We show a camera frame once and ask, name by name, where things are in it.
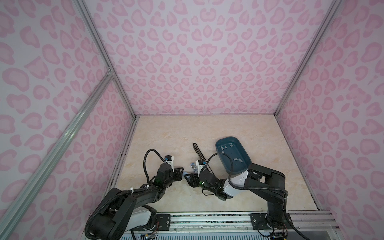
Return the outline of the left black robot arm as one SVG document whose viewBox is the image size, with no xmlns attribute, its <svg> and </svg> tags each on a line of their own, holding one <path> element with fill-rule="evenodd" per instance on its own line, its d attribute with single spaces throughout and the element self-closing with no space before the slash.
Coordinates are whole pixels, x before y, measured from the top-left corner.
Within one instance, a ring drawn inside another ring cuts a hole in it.
<svg viewBox="0 0 384 240">
<path fill-rule="evenodd" d="M 139 189 L 111 189 L 88 218 L 86 238 L 119 240 L 128 230 L 134 210 L 159 201 L 173 182 L 182 180 L 183 172 L 184 168 L 173 168 L 165 162 L 160 165 L 157 175 Z"/>
</svg>

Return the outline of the black stapler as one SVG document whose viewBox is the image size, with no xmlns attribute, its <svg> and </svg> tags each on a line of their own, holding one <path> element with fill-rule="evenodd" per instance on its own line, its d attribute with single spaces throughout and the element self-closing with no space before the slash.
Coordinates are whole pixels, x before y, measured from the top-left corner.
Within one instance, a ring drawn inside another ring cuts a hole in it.
<svg viewBox="0 0 384 240">
<path fill-rule="evenodd" d="M 199 159 L 196 161 L 196 165 L 197 166 L 205 165 L 207 160 L 204 157 L 203 153 L 201 152 L 199 146 L 196 143 L 193 143 L 193 148 L 194 148 L 195 152 L 197 153 L 197 155 L 199 157 Z"/>
</svg>

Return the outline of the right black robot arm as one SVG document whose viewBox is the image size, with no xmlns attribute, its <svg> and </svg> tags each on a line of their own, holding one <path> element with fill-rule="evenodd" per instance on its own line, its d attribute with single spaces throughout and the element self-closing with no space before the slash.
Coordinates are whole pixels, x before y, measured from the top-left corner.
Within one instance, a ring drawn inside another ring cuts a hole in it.
<svg viewBox="0 0 384 240">
<path fill-rule="evenodd" d="M 251 164 L 247 170 L 230 179 L 218 179 L 207 166 L 199 165 L 199 172 L 186 174 L 184 178 L 189 186 L 200 187 L 218 199 L 226 201 L 244 191 L 250 191 L 267 201 L 266 225 L 276 229 L 284 225 L 286 215 L 285 189 L 286 177 L 279 171 L 257 164 Z"/>
</svg>

